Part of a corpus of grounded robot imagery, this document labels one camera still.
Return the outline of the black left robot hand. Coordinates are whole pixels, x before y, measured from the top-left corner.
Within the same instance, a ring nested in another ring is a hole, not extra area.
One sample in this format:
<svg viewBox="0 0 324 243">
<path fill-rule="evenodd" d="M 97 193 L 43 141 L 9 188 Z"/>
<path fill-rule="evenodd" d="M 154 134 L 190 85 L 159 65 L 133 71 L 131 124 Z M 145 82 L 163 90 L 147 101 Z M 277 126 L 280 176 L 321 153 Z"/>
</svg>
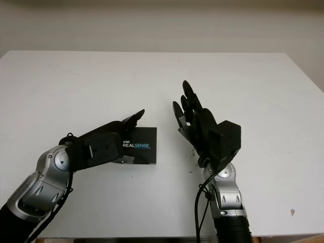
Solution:
<svg viewBox="0 0 324 243">
<path fill-rule="evenodd" d="M 123 136 L 136 127 L 144 113 L 142 109 L 123 120 L 109 122 L 81 135 L 82 166 L 87 169 L 121 159 L 124 156 Z"/>
</svg>

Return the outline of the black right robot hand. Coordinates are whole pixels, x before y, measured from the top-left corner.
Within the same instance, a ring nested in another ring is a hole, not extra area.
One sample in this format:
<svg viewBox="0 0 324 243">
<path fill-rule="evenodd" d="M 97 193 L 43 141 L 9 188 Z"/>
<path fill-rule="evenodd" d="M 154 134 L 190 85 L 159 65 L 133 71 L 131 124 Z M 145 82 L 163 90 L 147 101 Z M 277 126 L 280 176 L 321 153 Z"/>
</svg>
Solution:
<svg viewBox="0 0 324 243">
<path fill-rule="evenodd" d="M 184 80 L 182 87 L 184 94 L 180 98 L 181 103 L 174 101 L 172 104 L 178 131 L 198 154 L 198 166 L 204 168 L 212 160 L 208 131 L 216 125 L 216 121 L 211 112 L 202 107 L 189 82 Z"/>
</svg>

